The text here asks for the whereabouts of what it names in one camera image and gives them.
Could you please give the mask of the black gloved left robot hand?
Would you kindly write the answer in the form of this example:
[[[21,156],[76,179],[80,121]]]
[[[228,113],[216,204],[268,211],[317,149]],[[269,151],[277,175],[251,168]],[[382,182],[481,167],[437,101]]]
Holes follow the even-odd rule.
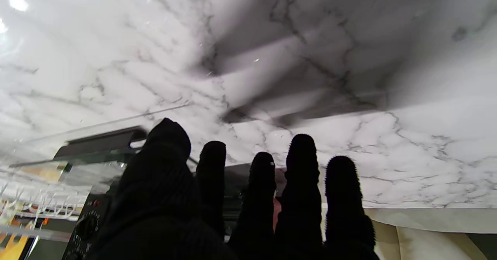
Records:
[[[307,134],[293,137],[286,185],[275,220],[275,161],[259,152],[250,167],[241,214],[225,242],[222,207],[226,145],[204,145],[193,175],[191,143],[164,118],[148,134],[117,186],[106,223],[88,260],[377,260],[375,230],[363,208],[355,163],[330,159],[322,239],[317,150]]]

